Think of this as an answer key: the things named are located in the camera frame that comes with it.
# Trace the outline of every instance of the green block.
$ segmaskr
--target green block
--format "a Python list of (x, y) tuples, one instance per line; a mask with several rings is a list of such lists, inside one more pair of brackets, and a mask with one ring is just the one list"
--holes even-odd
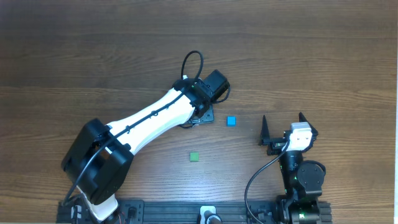
[(199, 161), (199, 152), (191, 152), (189, 161), (198, 162)]

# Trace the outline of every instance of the wooden tabletop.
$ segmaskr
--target wooden tabletop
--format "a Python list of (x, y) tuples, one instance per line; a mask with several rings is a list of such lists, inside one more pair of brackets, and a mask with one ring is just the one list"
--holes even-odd
[[(335, 223), (392, 223), (397, 2), (86, 0), (0, 3), (0, 222), (54, 222), (71, 186), (60, 164), (81, 127), (162, 97), (184, 56), (232, 86), (215, 122), (173, 128), (134, 158), (119, 198), (243, 201), (300, 111), (319, 131), (307, 159), (327, 168)], [(194, 76), (198, 57), (188, 61)], [(237, 126), (226, 127), (236, 116)], [(200, 161), (190, 162), (189, 152)], [(278, 165), (249, 198), (284, 193)]]

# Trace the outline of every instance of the robotic arm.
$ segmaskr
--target robotic arm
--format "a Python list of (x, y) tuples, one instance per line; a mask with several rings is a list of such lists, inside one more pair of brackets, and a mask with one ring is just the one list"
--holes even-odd
[[(202, 68), (203, 56), (197, 51), (185, 57), (183, 66), (192, 53), (200, 54)], [(230, 90), (219, 71), (204, 80), (198, 78), (199, 74), (200, 71), (194, 79), (177, 80), (159, 101), (128, 118), (107, 125), (94, 119), (81, 129), (62, 161), (62, 169), (82, 193), (94, 221), (114, 223), (117, 219), (119, 205), (114, 193), (123, 184), (140, 149), (170, 128), (193, 117), (201, 118), (212, 103)]]

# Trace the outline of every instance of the blue cube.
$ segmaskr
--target blue cube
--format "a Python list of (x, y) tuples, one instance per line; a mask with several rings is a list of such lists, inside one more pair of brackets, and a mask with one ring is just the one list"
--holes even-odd
[(226, 117), (226, 125), (227, 127), (235, 127), (236, 126), (236, 118), (234, 116)]

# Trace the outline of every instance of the small block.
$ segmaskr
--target small block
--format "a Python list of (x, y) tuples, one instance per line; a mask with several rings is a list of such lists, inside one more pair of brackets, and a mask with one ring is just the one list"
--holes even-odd
[(236, 126), (236, 117), (227, 116), (226, 117), (226, 125), (227, 125), (227, 127), (235, 127)]
[(199, 161), (199, 152), (191, 152), (189, 161), (198, 162)]

